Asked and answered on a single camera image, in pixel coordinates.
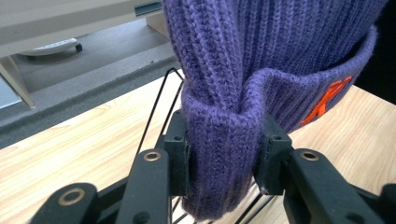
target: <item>light wood surface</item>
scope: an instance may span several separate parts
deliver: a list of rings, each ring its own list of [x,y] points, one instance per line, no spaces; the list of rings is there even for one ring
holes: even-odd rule
[[[143,148],[154,146],[178,83],[170,76]],[[65,185],[90,182],[100,190],[127,176],[160,85],[159,79],[1,149],[0,223],[26,223]],[[290,136],[294,147],[325,154],[350,183],[379,193],[384,184],[396,182],[395,124],[395,105],[352,87],[334,109]],[[215,223],[233,223],[253,196]],[[252,223],[288,223],[282,198]]]

